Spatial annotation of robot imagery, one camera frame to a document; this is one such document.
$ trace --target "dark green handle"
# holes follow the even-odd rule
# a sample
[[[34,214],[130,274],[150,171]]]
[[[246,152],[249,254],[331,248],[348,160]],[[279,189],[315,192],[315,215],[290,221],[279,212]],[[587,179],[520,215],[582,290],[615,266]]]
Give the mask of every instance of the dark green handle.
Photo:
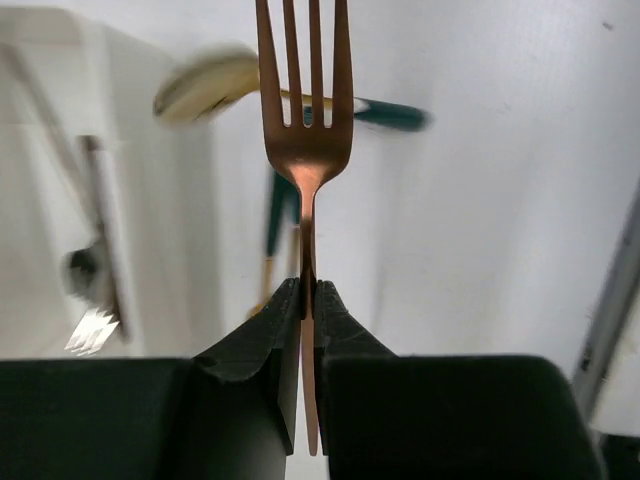
[[[429,123],[429,114],[419,108],[377,100],[356,99],[356,106],[362,103],[353,118],[361,122],[372,123],[402,132],[418,132]],[[305,122],[311,122],[311,107],[304,108]]]
[[[267,222],[267,257],[273,257],[278,250],[281,220],[287,205],[291,205],[294,225],[300,223],[300,198],[298,190],[287,179],[273,170],[271,181],[271,206]]]

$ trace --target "fork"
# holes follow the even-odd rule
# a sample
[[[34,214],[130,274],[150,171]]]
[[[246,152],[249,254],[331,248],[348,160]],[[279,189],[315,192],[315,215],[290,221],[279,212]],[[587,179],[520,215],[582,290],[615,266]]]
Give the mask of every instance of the fork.
[[[312,121],[305,126],[293,0],[283,0],[284,28],[291,92],[291,124],[285,126],[280,97],[268,0],[256,0],[258,58],[264,143],[269,162],[300,194],[300,284],[302,295],[300,338],[309,453],[318,451],[318,409],[314,374],[315,197],[322,185],[349,163],[353,139],[353,78],[347,1],[335,0],[333,43],[333,115],[324,123],[322,48],[319,0],[309,0]]]

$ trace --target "silver fork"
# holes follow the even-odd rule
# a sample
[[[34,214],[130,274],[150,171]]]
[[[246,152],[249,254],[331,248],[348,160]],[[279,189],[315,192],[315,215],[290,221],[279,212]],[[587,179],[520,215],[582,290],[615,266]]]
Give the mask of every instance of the silver fork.
[[[284,2],[291,125],[285,126],[268,0],[256,0],[260,94],[264,141],[269,162],[300,194],[302,379],[309,453],[318,450],[318,411],[314,374],[315,196],[320,187],[349,163],[353,139],[353,78],[346,0],[335,0],[333,106],[330,127],[324,124],[322,48],[319,0],[309,0],[311,96],[313,119],[303,121],[302,87],[293,0]]]

